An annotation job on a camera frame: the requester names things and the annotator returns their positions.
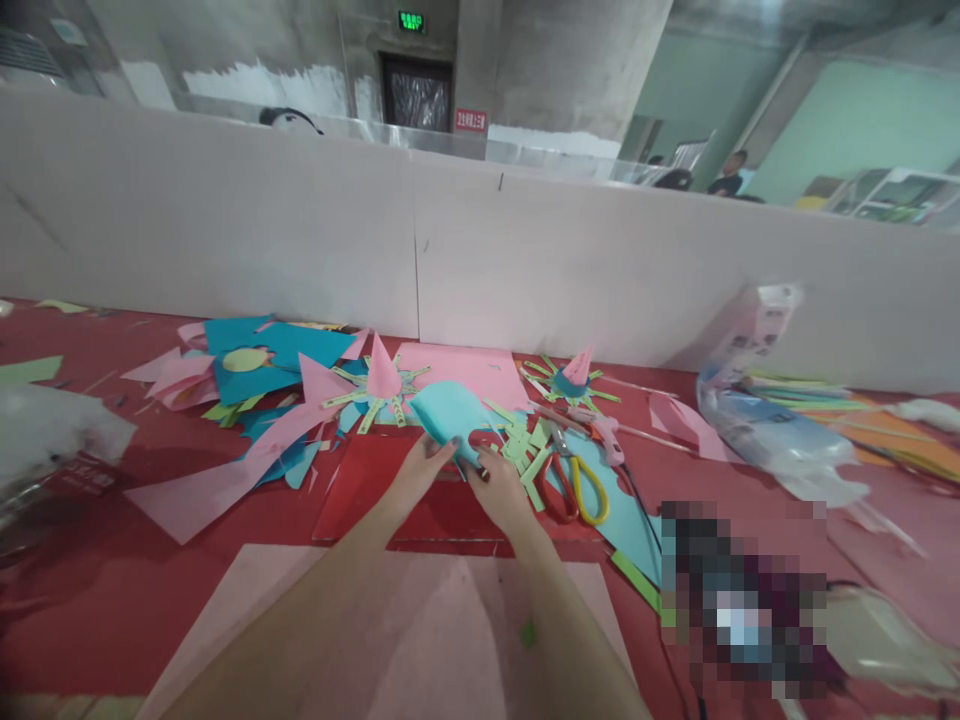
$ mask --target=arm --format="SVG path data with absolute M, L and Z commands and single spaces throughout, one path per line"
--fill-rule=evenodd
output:
M 340 617 L 455 450 L 438 450 L 424 434 L 374 508 L 197 676 L 164 720 L 298 717 Z
M 509 538 L 523 568 L 557 717 L 650 718 L 629 672 L 533 514 L 516 468 L 486 448 L 477 450 L 489 479 L 481 479 L 471 467 L 467 480 L 487 515 Z

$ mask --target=green exit sign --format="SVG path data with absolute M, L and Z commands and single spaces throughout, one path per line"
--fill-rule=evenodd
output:
M 397 13 L 400 17 L 400 29 L 409 30 L 410 32 L 422 32 L 427 31 L 427 21 L 420 13 L 408 13 L 401 10 Z

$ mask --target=red sign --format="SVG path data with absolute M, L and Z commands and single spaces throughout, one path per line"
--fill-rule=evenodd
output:
M 457 130 L 473 130 L 474 132 L 486 132 L 487 114 L 477 110 L 457 109 Z

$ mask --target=paper cone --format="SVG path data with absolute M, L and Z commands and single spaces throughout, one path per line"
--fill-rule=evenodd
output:
M 577 355 L 563 369 L 563 376 L 577 387 L 583 387 L 590 379 L 590 360 L 593 357 L 593 344 Z
M 370 353 L 370 375 L 367 391 L 374 397 L 387 400 L 396 397 L 403 389 L 403 380 L 387 354 L 380 335 L 373 335 L 373 351 Z

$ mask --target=scissors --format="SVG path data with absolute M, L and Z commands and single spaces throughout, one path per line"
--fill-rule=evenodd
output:
M 590 469 L 590 466 L 583 461 L 583 458 L 576 455 L 567 446 L 567 441 L 563 437 L 563 430 L 561 430 L 557 423 L 552 421 L 550 422 L 550 435 L 553 437 L 554 452 L 550 453 L 547 462 L 543 464 L 543 468 L 541 468 L 537 476 L 540 482 L 540 494 L 543 496 L 544 503 L 550 504 L 547 500 L 549 494 L 545 492 L 545 489 L 548 484 L 547 471 L 553 466 L 553 470 L 557 473 L 560 484 L 563 486 L 566 506 L 563 511 L 560 511 L 555 506 L 550 505 L 550 510 L 553 514 L 564 524 L 573 522 L 578 517 L 581 517 L 587 525 L 602 525 L 606 522 L 607 516 L 610 514 L 610 501 L 607 499 L 607 491 L 593 470 Z M 563 471 L 563 459 L 570 461 L 572 483 L 567 479 L 567 475 Z M 581 472 L 583 472 L 583 474 L 587 476 L 587 479 L 593 484 L 597 496 L 600 498 L 600 513 L 596 517 L 591 515 L 583 504 L 583 494 L 580 487 Z

